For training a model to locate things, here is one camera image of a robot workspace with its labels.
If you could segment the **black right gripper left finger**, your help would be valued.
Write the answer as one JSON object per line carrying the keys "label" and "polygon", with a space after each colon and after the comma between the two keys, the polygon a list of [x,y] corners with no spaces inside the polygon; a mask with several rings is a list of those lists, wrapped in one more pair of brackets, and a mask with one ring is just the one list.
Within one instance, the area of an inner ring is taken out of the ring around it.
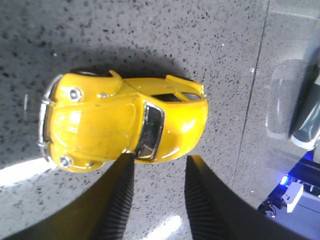
{"label": "black right gripper left finger", "polygon": [[134,196],[135,163],[122,153],[85,193],[9,240],[121,240]]}

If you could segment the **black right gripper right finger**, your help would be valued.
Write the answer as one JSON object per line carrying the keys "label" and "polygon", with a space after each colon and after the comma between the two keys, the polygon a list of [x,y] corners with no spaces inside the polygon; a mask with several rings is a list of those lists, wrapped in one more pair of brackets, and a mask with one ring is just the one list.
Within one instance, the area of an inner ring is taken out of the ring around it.
{"label": "black right gripper right finger", "polygon": [[302,240],[236,195],[199,155],[188,155],[184,197],[194,240]]}

